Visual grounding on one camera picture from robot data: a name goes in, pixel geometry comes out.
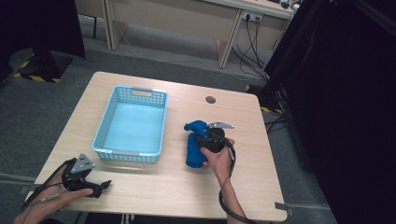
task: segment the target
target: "light blue plastic basket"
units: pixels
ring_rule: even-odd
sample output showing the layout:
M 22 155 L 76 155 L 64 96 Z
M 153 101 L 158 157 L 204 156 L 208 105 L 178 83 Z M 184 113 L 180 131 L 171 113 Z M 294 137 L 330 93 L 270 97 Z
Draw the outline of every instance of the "light blue plastic basket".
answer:
M 166 91 L 114 87 L 92 149 L 104 161 L 157 162 L 166 105 Z

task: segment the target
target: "black cable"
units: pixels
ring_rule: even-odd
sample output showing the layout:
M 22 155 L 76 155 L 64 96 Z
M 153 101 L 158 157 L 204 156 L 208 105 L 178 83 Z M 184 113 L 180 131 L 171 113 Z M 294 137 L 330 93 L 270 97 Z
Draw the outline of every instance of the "black cable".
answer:
M 258 43 L 258 38 L 257 37 L 259 35 L 260 25 L 261 25 L 260 19 L 256 18 L 256 34 L 255 34 L 255 37 L 254 37 L 254 40 L 255 40 L 255 43 L 256 43 L 256 49 L 253 48 L 253 52 L 256 55 L 256 60 L 257 60 L 258 66 L 262 69 L 263 68 L 262 64 L 264 64 L 264 62 L 259 57 L 258 47 L 257 47 L 257 43 Z
M 48 186 L 44 187 L 43 190 L 44 190 L 44 189 L 47 189 L 47 188 L 50 188 L 50 187 L 53 187 L 53 186 L 61 185 L 61 184 L 64 184 L 64 182 L 57 183 L 57 184 L 52 184 L 52 185 L 48 185 Z
M 47 188 L 46 185 L 47 185 L 47 184 L 51 181 L 51 179 L 62 169 L 62 167 L 64 167 L 65 165 L 70 164 L 71 162 L 73 162 L 73 160 L 65 161 L 64 163 L 62 163 L 62 165 L 60 165 L 60 166 L 52 173 L 52 175 L 49 176 L 49 178 L 48 178 L 42 185 L 40 185 L 39 187 L 37 187 L 37 188 L 35 189 L 35 191 L 29 196 L 29 198 L 23 203 L 21 209 L 23 210 L 27 205 L 29 205 L 29 203 L 31 203 L 32 200 L 33 200 L 35 197 L 37 197 L 37 195 L 38 195 L 39 193 L 41 193 L 44 189 Z
M 283 34 L 285 34 L 285 31 L 284 32 L 282 32 L 282 34 L 280 34 L 280 36 L 277 38 L 277 40 L 274 42 L 274 45 L 273 45 L 273 51 L 275 50 L 275 45 L 276 45 L 276 43 L 280 40 L 280 38 L 282 38 L 282 35 Z
M 227 147 L 230 149 L 230 152 L 231 152 L 230 156 L 231 156 L 232 162 L 231 162 L 231 168 L 230 168 L 231 170 L 230 170 L 229 178 L 231 178 L 231 175 L 233 174 L 233 168 L 235 167 L 235 161 L 236 161 L 235 149 L 233 148 L 233 145 L 226 138 L 218 136 L 215 133 L 211 133 L 211 134 L 214 137 L 217 137 L 219 140 L 223 141 L 224 144 L 227 145 Z M 257 224 L 257 222 L 255 222 L 251 219 L 248 219 L 247 217 L 241 217 L 241 216 L 237 215 L 235 212 L 233 212 L 230 208 L 227 207 L 227 205 L 223 201 L 223 197 L 222 197 L 222 193 L 221 193 L 223 187 L 224 186 L 222 186 L 219 191 L 219 204 L 220 204 L 221 208 L 224 210 L 224 212 L 241 222 L 245 222 L 247 224 Z
M 258 55 L 257 55 L 256 50 L 254 49 L 254 43 L 255 43 L 255 42 L 257 43 L 257 35 L 258 35 L 258 32 L 259 32 L 259 30 L 258 30 L 258 28 L 257 28 L 257 25 L 258 25 L 258 23 L 256 23 L 256 34 L 255 34 L 255 37 L 254 37 L 253 40 L 251 40 L 251 35 L 250 35 L 250 31 L 249 31 L 249 29 L 248 29 L 248 22 L 247 22 L 247 35 L 248 35 L 248 39 L 249 39 L 249 42 L 250 42 L 250 46 L 249 46 L 249 48 L 247 49 L 247 51 L 245 52 L 245 55 L 246 55 L 250 49 L 253 49 L 253 52 L 254 52 L 254 54 L 256 55 L 256 59 L 258 58 Z M 262 76 L 262 69 L 261 69 L 260 64 L 257 63 L 257 61 L 256 61 L 255 63 L 259 66 L 260 76 Z
M 239 45 L 238 45 L 238 44 L 237 44 L 236 46 L 238 47 L 239 52 L 240 52 L 241 54 L 243 54 L 247 59 L 251 60 L 253 63 L 257 63 L 256 61 L 254 61 L 253 59 L 251 59 L 250 57 L 248 57 L 248 56 L 246 55 L 246 52 L 243 53 L 242 50 L 239 48 Z
M 282 119 L 282 118 L 284 118 L 284 117 L 285 117 L 285 116 L 280 116 L 280 117 L 277 118 L 275 121 L 273 121 L 273 122 L 271 123 L 270 128 L 267 130 L 267 133 L 271 132 L 271 129 L 274 127 L 274 125 L 275 125 L 276 123 L 278 123 L 279 120 Z
M 281 130 L 281 129 L 286 128 L 286 127 L 288 127 L 288 125 L 285 124 L 285 125 L 283 125 L 283 126 L 280 127 L 280 128 L 271 130 L 271 132 L 278 131 L 278 130 Z
M 285 119 L 276 120 L 276 121 L 270 121 L 270 122 L 266 122 L 265 125 L 274 124 L 274 123 L 283 123 L 283 122 L 285 122 L 285 121 L 286 121 Z
M 253 67 L 253 66 L 252 66 L 249 62 L 247 62 L 246 60 L 242 59 L 242 57 L 235 51 L 234 48 L 232 48 L 232 50 L 233 50 L 233 53 L 236 55 L 236 57 L 240 60 L 240 62 L 239 62 L 239 68 L 241 69 L 241 71 L 243 71 L 243 72 L 246 73 L 246 74 L 250 74 L 250 75 L 253 75 L 253 76 L 255 76 L 255 77 L 261 78 L 261 77 L 258 75 L 259 72 L 256 70 L 255 67 Z M 241 64 L 241 62 L 243 62 L 243 63 L 244 63 L 247 67 L 249 67 L 253 72 L 255 72 L 255 74 L 252 74 L 252 73 L 249 73 L 249 72 L 243 70 L 243 69 L 242 69 L 242 64 Z

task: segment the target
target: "electrical outlet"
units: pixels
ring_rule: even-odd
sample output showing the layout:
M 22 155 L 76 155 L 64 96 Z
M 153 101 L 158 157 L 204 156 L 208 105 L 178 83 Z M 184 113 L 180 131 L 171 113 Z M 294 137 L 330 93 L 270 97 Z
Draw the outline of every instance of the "electrical outlet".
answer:
M 262 21 L 262 14 L 257 12 L 245 11 L 242 20 L 247 20 L 247 16 L 250 15 L 249 21 Z

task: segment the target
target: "yellow black tape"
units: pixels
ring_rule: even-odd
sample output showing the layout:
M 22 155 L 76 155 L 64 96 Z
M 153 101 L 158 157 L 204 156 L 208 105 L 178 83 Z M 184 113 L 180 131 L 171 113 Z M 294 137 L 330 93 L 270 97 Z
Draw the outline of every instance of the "yellow black tape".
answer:
M 260 107 L 260 109 L 264 112 L 273 113 L 273 114 L 283 114 L 283 111 L 280 109 L 268 109 L 267 107 Z
M 20 69 L 23 68 L 23 67 L 26 67 L 26 65 L 30 62 L 30 59 L 27 60 L 26 62 L 24 62 L 21 65 Z M 42 77 L 42 76 L 34 76 L 34 75 L 24 75 L 24 74 L 21 74 L 21 73 L 15 74 L 14 77 L 22 77 L 22 78 L 33 80 L 33 81 L 51 82 L 51 83 L 58 83 L 60 81 L 60 79 L 56 78 L 56 77 Z
M 32 75 L 26 76 L 26 75 L 22 75 L 21 73 L 15 74 L 14 77 L 22 77 L 33 81 L 51 82 L 51 83 L 58 83 L 60 81 L 59 78 L 41 77 L 41 76 L 32 76 Z

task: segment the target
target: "wooden tabletop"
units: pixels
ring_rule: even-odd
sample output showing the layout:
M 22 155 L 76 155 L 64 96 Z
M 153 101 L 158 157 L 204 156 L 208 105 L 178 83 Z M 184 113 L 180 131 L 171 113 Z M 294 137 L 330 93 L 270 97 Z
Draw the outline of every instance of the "wooden tabletop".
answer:
M 115 85 L 130 85 L 168 92 L 163 152 L 155 164 L 101 161 L 92 141 Z M 206 96 L 216 98 L 214 104 Z M 141 77 L 98 72 L 84 91 L 36 183 L 43 183 L 64 161 L 85 153 L 95 168 L 87 181 L 112 180 L 99 199 L 83 198 L 66 209 L 169 217 L 225 218 L 219 202 L 219 185 L 210 168 L 186 165 L 186 123 L 223 121 L 235 140 L 236 165 L 232 183 L 247 216 L 256 220 L 282 221 L 283 203 L 273 155 L 256 96 Z

